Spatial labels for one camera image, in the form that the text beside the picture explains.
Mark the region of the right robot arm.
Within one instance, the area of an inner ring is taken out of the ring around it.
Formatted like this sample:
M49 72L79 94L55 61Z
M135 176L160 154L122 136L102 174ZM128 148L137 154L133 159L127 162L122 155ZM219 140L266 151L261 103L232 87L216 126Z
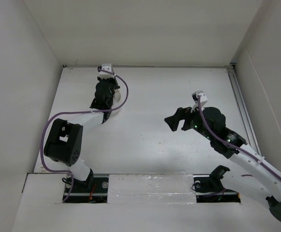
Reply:
M209 140L217 153L246 171L245 174L235 174L230 168L219 165L205 183L199 184L197 192L220 193L229 189L246 194L281 222L281 172L259 155L241 135L226 127L226 118L219 109L180 107L164 121L171 131L176 131L179 122L183 121L183 131L195 130Z

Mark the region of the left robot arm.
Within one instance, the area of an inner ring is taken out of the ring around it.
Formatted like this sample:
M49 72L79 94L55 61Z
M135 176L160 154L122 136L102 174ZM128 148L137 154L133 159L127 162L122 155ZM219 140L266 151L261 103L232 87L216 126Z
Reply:
M70 177L63 181L84 192L93 187L93 170L80 158L83 131L105 123L121 98L115 76L98 76L97 80L90 112L77 114L70 120L56 118L43 147L43 155L67 166Z

